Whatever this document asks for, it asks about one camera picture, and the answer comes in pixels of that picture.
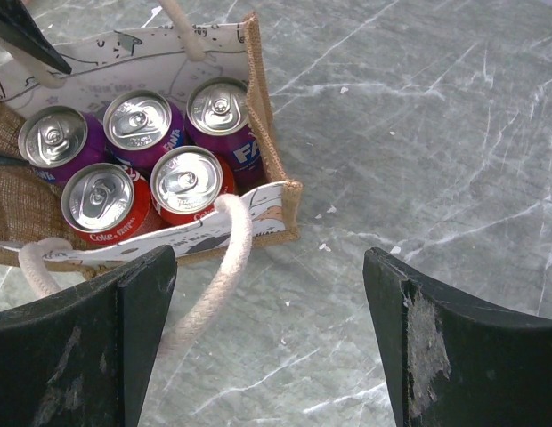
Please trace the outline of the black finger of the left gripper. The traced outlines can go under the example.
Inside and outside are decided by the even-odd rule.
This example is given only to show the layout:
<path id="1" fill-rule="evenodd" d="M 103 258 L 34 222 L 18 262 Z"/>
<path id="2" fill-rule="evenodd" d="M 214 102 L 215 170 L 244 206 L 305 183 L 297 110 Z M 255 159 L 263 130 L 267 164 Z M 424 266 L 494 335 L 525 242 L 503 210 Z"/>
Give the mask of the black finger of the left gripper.
<path id="1" fill-rule="evenodd" d="M 26 5 L 20 0 L 0 1 L 0 41 L 65 75 L 72 71 L 71 66 L 45 39 Z"/>

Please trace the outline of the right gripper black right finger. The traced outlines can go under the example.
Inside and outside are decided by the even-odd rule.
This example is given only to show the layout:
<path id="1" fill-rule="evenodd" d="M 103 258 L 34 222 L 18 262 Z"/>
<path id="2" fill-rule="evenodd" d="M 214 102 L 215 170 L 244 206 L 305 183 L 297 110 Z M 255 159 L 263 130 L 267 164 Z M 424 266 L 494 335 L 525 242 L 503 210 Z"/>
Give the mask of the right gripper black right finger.
<path id="1" fill-rule="evenodd" d="M 552 426 L 552 319 L 510 310 L 382 249 L 363 279 L 399 426 Z"/>

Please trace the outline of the red cola can back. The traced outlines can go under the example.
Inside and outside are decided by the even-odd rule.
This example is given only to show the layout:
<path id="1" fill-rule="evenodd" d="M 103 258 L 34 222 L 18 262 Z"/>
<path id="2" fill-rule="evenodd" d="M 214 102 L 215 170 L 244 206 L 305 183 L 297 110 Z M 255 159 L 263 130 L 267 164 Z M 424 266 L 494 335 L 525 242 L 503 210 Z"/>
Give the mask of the red cola can back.
<path id="1" fill-rule="evenodd" d="M 97 246 L 166 226 L 152 203 L 149 183 L 126 165 L 99 163 L 76 172 L 63 189 L 61 211 L 84 241 Z"/>

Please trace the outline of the red cola can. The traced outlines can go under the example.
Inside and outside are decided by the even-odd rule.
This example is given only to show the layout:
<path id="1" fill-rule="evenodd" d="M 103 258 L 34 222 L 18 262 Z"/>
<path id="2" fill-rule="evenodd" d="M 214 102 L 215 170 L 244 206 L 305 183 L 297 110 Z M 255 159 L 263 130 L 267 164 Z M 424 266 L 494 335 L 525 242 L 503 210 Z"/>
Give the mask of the red cola can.
<path id="1" fill-rule="evenodd" d="M 218 196 L 237 192 L 228 164 L 196 146 L 182 146 L 165 154 L 152 170 L 150 189 L 154 207 L 172 226 L 202 219 L 215 210 Z"/>
<path id="2" fill-rule="evenodd" d="M 97 246 L 166 226 L 152 203 L 149 183 L 126 165 L 99 163 L 76 172 L 63 189 L 61 211 L 84 241 Z"/>

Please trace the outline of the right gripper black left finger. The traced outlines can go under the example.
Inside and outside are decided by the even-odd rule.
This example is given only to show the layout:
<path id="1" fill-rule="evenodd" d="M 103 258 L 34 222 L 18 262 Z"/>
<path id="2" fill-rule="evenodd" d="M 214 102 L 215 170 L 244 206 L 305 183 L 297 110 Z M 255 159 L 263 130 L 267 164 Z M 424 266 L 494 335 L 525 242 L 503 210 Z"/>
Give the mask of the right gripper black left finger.
<path id="1" fill-rule="evenodd" d="M 0 312 L 0 426 L 135 426 L 175 288 L 171 246 Z"/>

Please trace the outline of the purple Fanta can front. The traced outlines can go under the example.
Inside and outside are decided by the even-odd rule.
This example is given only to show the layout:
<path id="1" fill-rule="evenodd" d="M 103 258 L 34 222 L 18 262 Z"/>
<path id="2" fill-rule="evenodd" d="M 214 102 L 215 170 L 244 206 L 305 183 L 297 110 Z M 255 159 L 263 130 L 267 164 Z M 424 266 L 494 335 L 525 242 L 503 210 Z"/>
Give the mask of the purple Fanta can front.
<path id="1" fill-rule="evenodd" d="M 113 156 L 141 173 L 151 173 L 165 154 L 187 143 L 182 111 L 149 90 L 120 94 L 102 123 Z"/>

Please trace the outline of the purple fanta can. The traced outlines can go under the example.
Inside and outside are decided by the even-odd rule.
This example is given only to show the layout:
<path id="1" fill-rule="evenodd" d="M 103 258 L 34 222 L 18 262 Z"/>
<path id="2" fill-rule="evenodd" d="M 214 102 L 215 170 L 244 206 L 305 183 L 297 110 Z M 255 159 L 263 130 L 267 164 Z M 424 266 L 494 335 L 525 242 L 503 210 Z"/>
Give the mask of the purple fanta can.
<path id="1" fill-rule="evenodd" d="M 36 175 L 59 187 L 86 166 L 114 161 L 101 122 L 61 105 L 29 117 L 20 129 L 18 146 Z"/>
<path id="2" fill-rule="evenodd" d="M 151 173 L 165 154 L 187 143 L 182 111 L 149 90 L 120 94 L 102 123 L 113 156 L 141 173 Z"/>
<path id="3" fill-rule="evenodd" d="M 248 87 L 231 77 L 216 77 L 190 95 L 185 131 L 195 145 L 219 155 L 237 185 L 251 187 L 264 177 L 263 161 L 248 122 Z"/>

